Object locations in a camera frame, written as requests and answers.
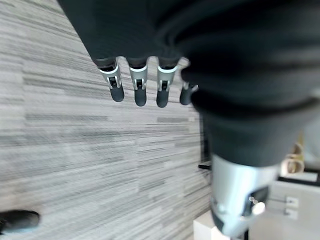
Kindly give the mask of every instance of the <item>white box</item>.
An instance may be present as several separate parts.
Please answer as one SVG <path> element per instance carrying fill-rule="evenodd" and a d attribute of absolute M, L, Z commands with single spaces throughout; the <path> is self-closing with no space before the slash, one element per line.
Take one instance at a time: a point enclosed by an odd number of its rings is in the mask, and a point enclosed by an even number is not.
<path fill-rule="evenodd" d="M 216 227 L 211 211 L 207 211 L 197 219 L 193 220 L 194 240 L 230 240 L 230 237 L 222 235 Z"/>

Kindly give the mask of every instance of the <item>floor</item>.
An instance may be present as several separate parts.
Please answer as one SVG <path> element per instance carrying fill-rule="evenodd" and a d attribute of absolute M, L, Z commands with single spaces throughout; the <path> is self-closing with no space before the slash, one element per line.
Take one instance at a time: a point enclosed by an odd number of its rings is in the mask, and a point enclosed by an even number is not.
<path fill-rule="evenodd" d="M 179 72 L 157 107 L 154 58 L 137 107 L 119 62 L 122 103 L 55 0 L 0 0 L 0 211 L 42 215 L 2 240 L 193 239 L 210 194 L 199 115 L 179 103 Z"/>

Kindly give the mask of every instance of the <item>black shoe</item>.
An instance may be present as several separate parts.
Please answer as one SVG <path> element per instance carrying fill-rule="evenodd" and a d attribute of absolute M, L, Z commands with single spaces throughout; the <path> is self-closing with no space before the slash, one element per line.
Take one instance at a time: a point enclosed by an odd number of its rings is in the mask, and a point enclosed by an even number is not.
<path fill-rule="evenodd" d="M 35 211 L 11 210 L 0 212 L 0 234 L 21 233 L 36 228 L 40 215 Z"/>

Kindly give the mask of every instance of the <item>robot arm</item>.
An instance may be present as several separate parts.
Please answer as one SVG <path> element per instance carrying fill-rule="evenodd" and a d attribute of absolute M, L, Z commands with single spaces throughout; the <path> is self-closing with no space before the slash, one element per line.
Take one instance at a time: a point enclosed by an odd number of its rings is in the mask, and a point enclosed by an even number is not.
<path fill-rule="evenodd" d="M 128 60 L 138 106 L 146 103 L 146 59 L 159 57 L 159 107 L 178 59 L 189 59 L 183 94 L 198 85 L 191 100 L 214 153 L 212 216 L 223 234 L 244 232 L 264 211 L 299 130 L 319 112 L 318 1 L 58 1 L 117 102 L 117 56 Z"/>

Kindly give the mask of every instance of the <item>striped carpet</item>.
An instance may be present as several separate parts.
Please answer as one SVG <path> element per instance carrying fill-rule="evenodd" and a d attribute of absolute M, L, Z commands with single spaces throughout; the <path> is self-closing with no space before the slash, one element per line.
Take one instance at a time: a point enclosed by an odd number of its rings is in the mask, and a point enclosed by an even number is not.
<path fill-rule="evenodd" d="M 55 0 L 0 0 L 0 211 L 42 215 L 34 232 L 1 239 L 193 239 L 210 193 L 199 115 L 179 103 L 179 72 L 157 107 L 155 58 L 137 107 L 119 62 L 122 103 Z"/>

